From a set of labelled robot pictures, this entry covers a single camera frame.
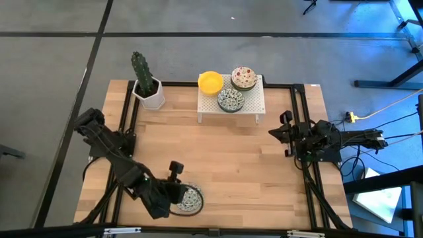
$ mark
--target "wooden table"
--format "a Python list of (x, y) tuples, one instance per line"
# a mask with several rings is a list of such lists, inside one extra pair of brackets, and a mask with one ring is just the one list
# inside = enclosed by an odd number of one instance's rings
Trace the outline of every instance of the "wooden table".
[[(110, 82), (102, 109), (106, 125), (117, 130), (128, 81)], [(319, 85), (306, 85), (311, 119), (327, 120)], [(279, 115), (292, 110), (287, 89), (265, 89), (266, 115), (255, 124), (253, 115), (209, 115), (197, 123), (196, 87), (164, 87), (166, 103), (160, 111), (139, 107), (134, 159), (147, 165), (157, 178), (169, 175), (172, 160), (184, 164), (182, 182), (204, 191), (204, 210), (195, 217), (150, 218), (141, 200), (124, 193), (119, 225), (220, 227), (256, 229), (310, 229), (302, 172), (285, 145), (268, 134), (280, 126)], [(129, 125), (132, 103), (128, 113)], [(331, 163), (319, 163), (325, 197), (335, 212), (352, 225), (340, 173)], [(110, 164), (101, 158), (87, 171), (75, 221), (88, 215), (101, 198)], [(114, 197), (108, 209), (111, 220)], [(320, 207), (314, 199), (318, 225)]]

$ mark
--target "concrete floor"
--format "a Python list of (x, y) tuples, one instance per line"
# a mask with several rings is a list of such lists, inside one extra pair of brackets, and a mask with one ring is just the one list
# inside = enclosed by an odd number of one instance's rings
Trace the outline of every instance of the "concrete floor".
[[(406, 1), (396, 3), (404, 16), (410, 15)], [(396, 32), (389, 3), (320, 0), (303, 16), (308, 4), (121, 0), (112, 6), (106, 32)], [(106, 0), (3, 0), (0, 31), (96, 32), (105, 6)], [(412, 33), (418, 40), (421, 28)], [(0, 38), (0, 143), (27, 152), (25, 160), (0, 160), (0, 230), (30, 225), (93, 42), (94, 38)], [(417, 62), (408, 42), (401, 39), (103, 38), (81, 111), (101, 108), (109, 80), (135, 79), (130, 65), (135, 50), (145, 54), (152, 72), (163, 81), (196, 81), (203, 71), (230, 73), (238, 65), (248, 65), (270, 83), (321, 84), (330, 120), (347, 110), (364, 116), (408, 95), (411, 91), (358, 89), (352, 81), (388, 81)], [(412, 97), (346, 129), (371, 128), (410, 114), (416, 103)], [(417, 132), (418, 117), (383, 130), (385, 136)], [(72, 223), (88, 150), (80, 136), (73, 136), (46, 225)], [(344, 157), (354, 153), (342, 151)], [(412, 138), (376, 157), (405, 169), (421, 165), (421, 154), (420, 138)], [(367, 155), (362, 159), (378, 171), (393, 171)], [(360, 230), (389, 232), (366, 228), (357, 218), (353, 222)]]

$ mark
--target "cactus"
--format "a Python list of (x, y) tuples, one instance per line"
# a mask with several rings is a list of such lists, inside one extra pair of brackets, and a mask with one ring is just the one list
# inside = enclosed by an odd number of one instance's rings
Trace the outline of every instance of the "cactus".
[(134, 52), (131, 57), (132, 67), (134, 68), (135, 74), (139, 81), (139, 88), (141, 89), (140, 95), (143, 98), (149, 97), (155, 94), (153, 78), (151, 77), (150, 69), (145, 60), (145, 57), (138, 53)]

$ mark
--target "small white table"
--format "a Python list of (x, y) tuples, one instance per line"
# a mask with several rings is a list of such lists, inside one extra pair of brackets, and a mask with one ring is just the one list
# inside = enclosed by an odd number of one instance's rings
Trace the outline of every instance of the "small white table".
[[(223, 77), (223, 88), (233, 89), (231, 85), (231, 75), (222, 75)], [(253, 89), (241, 93), (244, 95), (245, 102), (242, 109), (238, 112), (228, 113), (220, 109), (217, 103), (217, 95), (210, 97), (198, 88), (198, 101), (197, 101), (197, 114), (198, 123), (202, 123), (203, 114), (254, 114), (256, 115), (256, 123), (258, 124), (263, 116), (266, 114), (266, 107), (264, 105), (264, 91), (263, 91), (263, 78), (261, 75), (257, 75), (257, 83)]]

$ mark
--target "plant pot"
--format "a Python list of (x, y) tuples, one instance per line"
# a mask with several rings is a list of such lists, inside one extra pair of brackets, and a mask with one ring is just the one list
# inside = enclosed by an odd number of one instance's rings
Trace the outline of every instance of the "plant pot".
[(141, 101), (141, 104), (146, 110), (158, 110), (165, 103), (165, 96), (163, 94), (163, 87), (161, 85), (160, 80), (153, 77), (153, 83), (157, 86), (157, 92), (154, 95), (151, 95), (150, 97), (143, 98), (137, 93), (139, 89), (138, 80), (135, 82), (134, 88), (132, 89), (132, 94), (135, 95), (135, 97), (137, 97)]

